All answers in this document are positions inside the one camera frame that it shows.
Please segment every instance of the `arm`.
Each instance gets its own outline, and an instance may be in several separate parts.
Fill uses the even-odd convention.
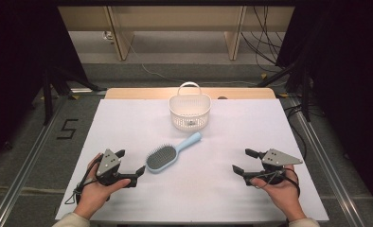
[[[290,169],[286,171],[286,176],[297,183],[298,178],[293,172],[293,166],[285,166],[285,168]],[[279,184],[271,185],[259,178],[253,178],[251,179],[251,184],[256,188],[262,188],[269,194],[275,206],[287,217],[291,227],[319,226],[315,220],[306,217],[299,203],[296,187],[292,183],[283,181]]]
[[[95,159],[100,156],[98,154],[92,162],[89,163],[90,166]],[[94,164],[92,170],[90,171],[88,178],[95,179],[96,171],[98,170],[98,165]],[[99,182],[93,182],[87,184],[82,191],[82,196],[80,198],[80,203],[77,205],[73,213],[65,215],[63,219],[57,222],[54,227],[63,226],[73,226],[73,227],[84,227],[89,226],[89,219],[100,209],[104,202],[106,202],[109,196],[116,192],[117,190],[125,187],[130,183],[130,179],[124,179],[118,181],[112,185],[105,186]]]

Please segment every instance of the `white tabletop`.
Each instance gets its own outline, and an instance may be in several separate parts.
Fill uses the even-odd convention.
[[[278,149],[296,158],[302,155],[277,99],[212,100],[202,140],[180,152],[177,161],[158,174],[148,170],[137,187],[115,192],[93,215],[107,223],[232,224],[284,220],[266,192],[246,186],[232,165],[261,171],[260,160],[245,155],[251,148]],[[174,146],[191,133],[170,122],[168,100],[100,101],[56,219],[72,212],[63,204],[98,152],[125,149],[120,173],[134,173],[146,156],[163,144]],[[329,220],[304,164],[295,166],[301,187],[300,201],[308,217]]]

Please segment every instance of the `hairbrush bristles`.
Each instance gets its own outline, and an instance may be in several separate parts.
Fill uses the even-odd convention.
[[[150,169],[160,169],[177,157],[177,152],[172,145],[163,145],[152,151],[146,159]]]

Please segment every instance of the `sleeve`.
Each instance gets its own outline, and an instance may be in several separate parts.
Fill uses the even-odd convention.
[[[66,214],[53,227],[89,227],[88,219],[83,218],[75,213]]]
[[[320,226],[316,220],[312,218],[303,218],[290,222],[289,227],[318,227]]]

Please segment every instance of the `light blue handle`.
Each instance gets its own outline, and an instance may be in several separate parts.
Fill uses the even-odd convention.
[[[194,134],[192,134],[191,136],[189,136],[189,138],[187,138],[181,144],[179,144],[177,147],[175,147],[175,150],[178,153],[182,149],[187,148],[187,147],[195,144],[196,142],[200,141],[201,138],[202,138],[202,135],[199,132],[195,132]]]

